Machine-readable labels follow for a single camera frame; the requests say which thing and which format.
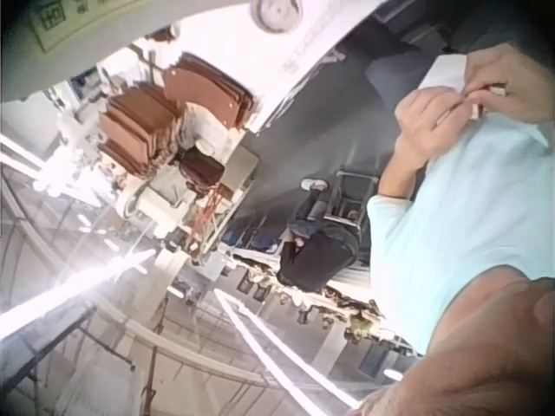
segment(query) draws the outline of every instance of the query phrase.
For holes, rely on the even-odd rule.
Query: person's hand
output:
[[[413,91],[395,110],[402,131],[395,155],[408,167],[420,169],[457,143],[471,116],[471,101],[451,88]]]
[[[486,110],[526,123],[555,119],[555,77],[507,43],[469,54],[465,83],[463,93]],[[488,91],[493,84],[505,84],[506,96]]]

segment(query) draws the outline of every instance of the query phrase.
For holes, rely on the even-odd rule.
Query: person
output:
[[[359,236],[324,219],[327,182],[305,179],[301,186],[309,195],[283,235],[277,279],[305,292],[320,292],[333,276],[356,261]]]
[[[486,89],[500,82],[506,96]],[[500,44],[467,56],[465,83],[396,107],[368,203],[370,284],[424,357],[352,415],[555,414],[555,75]]]

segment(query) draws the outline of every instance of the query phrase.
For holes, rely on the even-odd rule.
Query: brown leather piece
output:
[[[205,107],[227,128],[242,128],[254,109],[246,88],[197,56],[184,54],[163,78],[166,98]]]
[[[108,136],[101,150],[132,175],[152,178],[177,153],[185,118],[163,88],[142,82],[109,99],[100,115]]]

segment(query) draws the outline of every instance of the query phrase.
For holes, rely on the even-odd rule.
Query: ceiling light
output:
[[[262,346],[257,342],[257,340],[252,336],[249,329],[240,320],[238,315],[232,309],[230,304],[227,302],[224,292],[219,289],[214,290],[214,295],[218,299],[224,311],[232,320],[237,331],[241,334],[243,339],[249,344],[254,354],[263,362],[263,364],[268,368],[271,375],[277,380],[277,382],[291,395],[291,397],[307,412],[310,416],[328,416],[322,409],[320,409],[306,394],[301,391],[295,383],[291,381],[289,377],[284,373],[284,371],[276,364],[276,362],[264,351]]]
[[[44,192],[46,191],[46,188],[48,188],[48,186],[41,180],[36,180],[35,182],[33,182],[33,189],[37,192]]]
[[[112,240],[108,240],[107,238],[104,238],[104,244],[107,245],[111,251],[115,251],[116,253],[120,251],[120,247]]]
[[[39,167],[42,169],[46,166],[46,163],[43,160],[39,159],[33,153],[19,146],[15,141],[13,141],[12,139],[9,139],[8,137],[4,136],[1,133],[0,133],[0,143],[5,145],[6,147],[9,147],[11,150],[18,153],[19,155],[23,156],[26,160],[31,162],[36,167]]]
[[[0,341],[25,325],[48,314],[48,312],[69,299],[85,293],[99,283],[118,276],[123,270],[134,267],[155,253],[156,250],[147,250],[125,258],[113,258],[108,265],[76,273],[67,282],[4,312],[0,315]]]
[[[287,345],[285,345],[273,332],[271,332],[262,322],[262,320],[260,320],[260,318],[256,315],[254,315],[248,308],[244,308],[243,303],[236,299],[235,297],[222,292],[219,289],[216,289],[214,292],[218,291],[219,295],[224,297],[227,301],[231,302],[231,303],[235,303],[236,305],[238,305],[241,308],[241,313],[243,313],[247,318],[249,318],[252,323],[254,323],[254,325],[282,352],[285,354],[285,356],[287,356],[287,358],[289,358],[291,361],[293,361],[295,364],[297,364],[301,369],[303,369],[305,371],[305,373],[307,373],[314,381],[316,381],[318,384],[320,384],[320,386],[322,386],[323,388],[325,388],[326,390],[328,390],[330,393],[332,393],[333,395],[335,395],[340,401],[342,401],[343,403],[345,403],[347,406],[349,406],[352,409],[357,409],[360,407],[361,402],[356,400],[355,398],[353,398],[352,396],[348,395],[347,393],[345,393],[343,390],[341,390],[339,387],[337,387],[334,383],[332,383],[330,380],[328,380],[326,377],[324,377],[322,374],[320,374],[316,369],[314,369],[314,367],[310,366],[309,364],[307,364],[306,362],[304,362],[304,360],[299,357],[292,349],[290,349]]]
[[[12,169],[17,170],[18,172],[30,177],[31,179],[41,180],[41,174],[36,169],[33,169],[25,165],[19,160],[12,159],[5,153],[0,153],[0,163],[4,163],[5,165],[11,167]],[[63,187],[62,192],[73,199],[77,199],[78,201],[84,202],[85,204],[89,204],[97,208],[101,207],[101,202],[92,192],[84,192],[73,188],[69,188],[67,186]]]
[[[46,193],[48,193],[51,198],[59,198],[60,195],[62,195],[62,190],[57,186],[52,186],[46,190]]]
[[[168,286],[167,291],[170,292],[172,295],[176,295],[178,298],[183,299],[185,295],[182,292],[179,292],[174,286]]]
[[[140,264],[135,266],[135,268],[137,269],[137,271],[139,273],[141,273],[142,275],[147,275],[148,274],[148,270],[145,269],[144,267],[142,267]]]
[[[79,218],[79,221],[81,221],[83,223],[83,225],[85,225],[86,227],[92,227],[93,223],[91,223],[87,217],[85,217],[83,214],[79,214],[77,215],[77,218]]]
[[[391,380],[395,380],[395,381],[401,381],[403,377],[401,373],[391,368],[388,368],[387,370],[383,370],[383,373],[385,374],[386,377],[389,377]]]

